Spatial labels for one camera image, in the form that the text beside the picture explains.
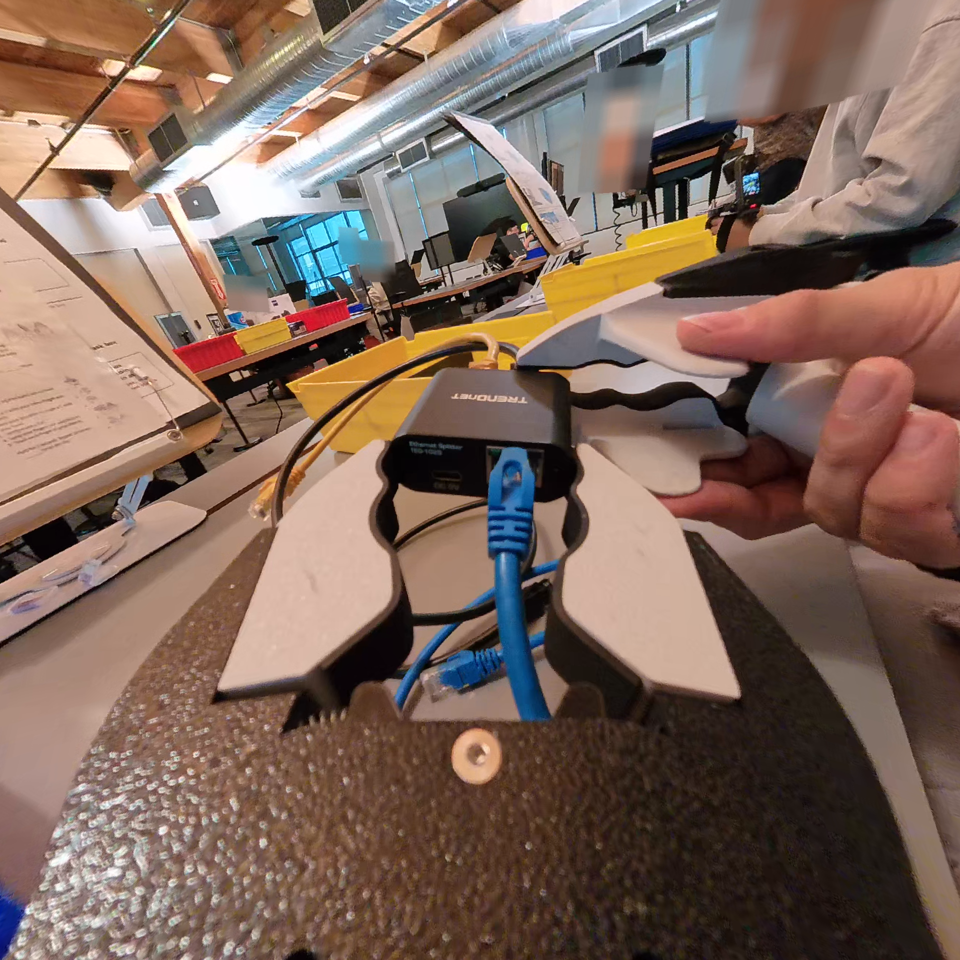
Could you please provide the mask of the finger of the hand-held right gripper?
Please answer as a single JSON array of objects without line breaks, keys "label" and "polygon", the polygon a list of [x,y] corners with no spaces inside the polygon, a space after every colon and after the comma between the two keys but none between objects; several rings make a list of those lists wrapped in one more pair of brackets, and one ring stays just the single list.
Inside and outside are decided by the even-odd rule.
[{"label": "finger of the hand-held right gripper", "polygon": [[751,296],[672,298],[662,289],[630,289],[564,318],[522,346],[517,366],[576,370],[592,364],[630,367],[649,361],[689,378],[739,378],[745,362],[681,347],[681,319],[751,306]]},{"label": "finger of the hand-held right gripper", "polygon": [[578,442],[658,497],[696,493],[702,463],[736,459],[748,448],[746,436],[722,419],[717,400],[690,382],[640,393],[573,392],[572,408]]}]

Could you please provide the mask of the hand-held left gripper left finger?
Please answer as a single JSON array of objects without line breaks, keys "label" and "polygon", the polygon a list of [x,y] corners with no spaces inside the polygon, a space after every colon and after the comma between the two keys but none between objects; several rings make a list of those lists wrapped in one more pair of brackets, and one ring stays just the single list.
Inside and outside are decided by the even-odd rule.
[{"label": "hand-held left gripper left finger", "polygon": [[276,523],[217,701],[294,693],[312,714],[399,720],[383,685],[409,656],[389,443],[373,440]]}]

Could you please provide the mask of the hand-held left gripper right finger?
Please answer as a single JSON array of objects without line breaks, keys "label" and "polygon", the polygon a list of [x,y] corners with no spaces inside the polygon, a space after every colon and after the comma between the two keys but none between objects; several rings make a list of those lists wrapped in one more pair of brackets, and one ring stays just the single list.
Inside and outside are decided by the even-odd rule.
[{"label": "hand-held left gripper right finger", "polygon": [[570,689],[612,719],[656,694],[735,703],[741,686],[685,533],[669,510],[592,446],[576,448],[544,650]]}]

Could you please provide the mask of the black ethernet splitter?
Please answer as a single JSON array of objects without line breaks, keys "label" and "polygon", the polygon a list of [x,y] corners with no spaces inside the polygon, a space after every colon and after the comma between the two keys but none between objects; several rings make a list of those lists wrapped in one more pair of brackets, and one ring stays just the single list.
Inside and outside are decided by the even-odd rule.
[{"label": "black ethernet splitter", "polygon": [[414,492],[486,498],[503,450],[521,448],[534,500],[566,498],[577,473],[570,397],[554,371],[444,368],[390,441],[385,473]]}]

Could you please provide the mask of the grey desk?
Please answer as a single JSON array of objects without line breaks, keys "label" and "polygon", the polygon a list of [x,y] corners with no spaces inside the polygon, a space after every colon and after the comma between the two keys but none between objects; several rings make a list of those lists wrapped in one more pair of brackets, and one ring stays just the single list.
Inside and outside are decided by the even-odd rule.
[{"label": "grey desk", "polygon": [[[262,530],[251,488],[306,430],[302,419],[172,495],[206,510],[194,532],[2,647],[2,882],[35,893],[66,795],[114,702],[166,632]],[[898,567],[814,527],[759,541],[704,536],[832,689],[891,802],[918,891],[947,958],[958,958],[958,892],[874,627],[866,575]]]}]

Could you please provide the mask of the person's right hand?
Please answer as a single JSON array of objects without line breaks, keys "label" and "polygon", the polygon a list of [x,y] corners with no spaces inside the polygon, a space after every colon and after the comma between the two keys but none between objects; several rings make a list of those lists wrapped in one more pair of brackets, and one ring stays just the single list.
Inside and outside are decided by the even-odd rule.
[{"label": "person's right hand", "polygon": [[811,462],[754,436],[708,462],[681,520],[759,540],[816,524],[925,570],[957,570],[959,265],[909,268],[684,318],[693,354],[747,362],[842,361],[846,376]]}]

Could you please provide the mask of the large yellow plastic bin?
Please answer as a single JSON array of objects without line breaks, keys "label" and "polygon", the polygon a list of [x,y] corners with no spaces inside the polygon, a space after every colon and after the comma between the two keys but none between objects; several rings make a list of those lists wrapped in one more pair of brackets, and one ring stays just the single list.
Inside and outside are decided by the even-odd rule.
[{"label": "large yellow plastic bin", "polygon": [[[557,322],[552,312],[541,311],[432,329],[416,334],[411,340],[396,338],[295,380],[291,389],[307,416],[316,420],[369,380],[416,356],[437,350],[451,339],[484,331],[498,341],[520,348]],[[466,367],[470,362],[467,354],[459,354],[422,366],[392,381],[343,427],[333,439],[331,449],[354,454],[372,440],[391,440],[438,370]]]},{"label": "large yellow plastic bin", "polygon": [[566,265],[544,276],[545,309],[556,321],[717,255],[706,230],[629,247]]},{"label": "large yellow plastic bin", "polygon": [[624,247],[627,250],[638,249],[672,239],[698,237],[701,234],[705,234],[710,241],[714,241],[714,235],[708,228],[708,222],[709,215],[704,213],[697,217],[666,222],[662,225],[647,226],[638,232],[627,235]]}]

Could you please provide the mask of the long work table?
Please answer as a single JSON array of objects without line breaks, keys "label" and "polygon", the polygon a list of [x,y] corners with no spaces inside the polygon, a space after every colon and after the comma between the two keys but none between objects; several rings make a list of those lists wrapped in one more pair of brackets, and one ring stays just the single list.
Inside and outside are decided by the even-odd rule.
[{"label": "long work table", "polygon": [[233,451],[249,450],[264,438],[248,439],[230,407],[231,400],[272,382],[286,383],[297,371],[322,359],[334,364],[347,347],[362,352],[364,337],[370,332],[368,320],[371,318],[373,315],[369,311],[356,313],[329,326],[200,371],[198,379],[220,403],[242,441],[234,446]]},{"label": "long work table", "polygon": [[408,321],[414,333],[457,326],[463,321],[464,307],[498,308],[519,295],[522,283],[534,282],[549,259],[547,255],[524,259],[506,270],[393,302],[390,318],[397,324]]}]

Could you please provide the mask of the document stand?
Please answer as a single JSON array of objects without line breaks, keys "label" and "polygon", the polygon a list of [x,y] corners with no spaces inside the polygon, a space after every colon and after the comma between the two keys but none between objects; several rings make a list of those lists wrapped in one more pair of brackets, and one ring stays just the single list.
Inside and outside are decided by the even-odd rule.
[{"label": "document stand", "polygon": [[456,111],[444,114],[443,119],[501,166],[511,197],[548,255],[582,249],[584,238],[556,191],[493,124]]},{"label": "document stand", "polygon": [[[125,310],[186,377],[214,402],[170,348]],[[204,510],[180,503],[156,502],[141,508],[140,502],[155,470],[195,452],[208,441],[208,434],[218,432],[222,414],[216,405],[218,411],[213,416],[193,426],[172,429],[167,440],[142,441],[105,462],[93,464],[5,503],[1,493],[1,534],[2,544],[6,545],[111,491],[120,487],[124,489],[114,510],[114,522],[105,529],[2,583],[3,643],[108,582],[91,588],[78,583],[77,575],[85,562],[112,560],[122,572],[191,532],[206,519]]]}]

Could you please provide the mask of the large black monitor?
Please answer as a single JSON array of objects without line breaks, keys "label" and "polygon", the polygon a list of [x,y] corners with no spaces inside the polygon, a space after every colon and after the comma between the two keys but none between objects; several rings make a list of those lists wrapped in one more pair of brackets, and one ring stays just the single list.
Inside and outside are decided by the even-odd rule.
[{"label": "large black monitor", "polygon": [[455,198],[443,202],[442,211],[454,249],[469,248],[483,235],[495,234],[510,225],[521,226],[526,218],[506,185],[505,174],[495,174],[462,188]]}]

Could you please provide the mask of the small yellow plastic bin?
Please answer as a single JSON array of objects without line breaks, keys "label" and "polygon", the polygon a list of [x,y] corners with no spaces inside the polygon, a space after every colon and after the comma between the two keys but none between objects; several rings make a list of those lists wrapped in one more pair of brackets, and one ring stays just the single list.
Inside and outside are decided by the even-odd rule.
[{"label": "small yellow plastic bin", "polygon": [[273,318],[234,333],[234,341],[245,355],[258,354],[291,341],[293,334],[285,317]]}]

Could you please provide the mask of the red plastic bin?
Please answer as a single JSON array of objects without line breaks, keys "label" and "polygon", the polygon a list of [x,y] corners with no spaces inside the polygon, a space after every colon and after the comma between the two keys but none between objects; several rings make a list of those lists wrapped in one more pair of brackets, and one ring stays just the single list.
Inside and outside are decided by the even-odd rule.
[{"label": "red plastic bin", "polygon": [[236,331],[176,347],[174,355],[195,374],[246,356],[236,342]]},{"label": "red plastic bin", "polygon": [[335,326],[351,317],[347,300],[335,298],[318,306],[308,307],[288,315],[286,323],[288,327],[294,330],[302,329],[306,332],[314,332]]}]

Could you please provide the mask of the black floor lamp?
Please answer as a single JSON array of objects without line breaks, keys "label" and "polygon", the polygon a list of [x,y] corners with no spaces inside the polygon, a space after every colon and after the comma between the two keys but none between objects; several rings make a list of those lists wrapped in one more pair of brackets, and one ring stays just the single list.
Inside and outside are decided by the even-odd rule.
[{"label": "black floor lamp", "polygon": [[275,250],[279,241],[280,236],[278,234],[267,233],[252,239],[250,245],[258,252],[258,256],[269,276],[274,294],[283,295],[287,293],[286,278]]}]

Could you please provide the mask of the white instruction sheet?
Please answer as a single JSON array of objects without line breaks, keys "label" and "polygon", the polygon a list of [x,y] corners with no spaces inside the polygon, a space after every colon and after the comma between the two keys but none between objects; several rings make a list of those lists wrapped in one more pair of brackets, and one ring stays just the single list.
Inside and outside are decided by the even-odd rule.
[{"label": "white instruction sheet", "polygon": [[217,405],[6,193],[1,214],[1,494],[23,497]]}]

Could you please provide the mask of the silver ventilation duct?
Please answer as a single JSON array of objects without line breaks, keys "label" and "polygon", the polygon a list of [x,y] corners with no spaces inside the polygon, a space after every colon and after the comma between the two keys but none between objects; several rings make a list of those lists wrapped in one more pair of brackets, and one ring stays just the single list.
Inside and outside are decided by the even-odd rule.
[{"label": "silver ventilation duct", "polygon": [[315,2],[195,113],[170,113],[129,174],[142,190],[170,193],[216,165],[249,135],[427,14],[436,2]]},{"label": "silver ventilation duct", "polygon": [[524,1],[320,126],[263,166],[302,193],[353,175],[592,42],[639,24],[653,1]]}]

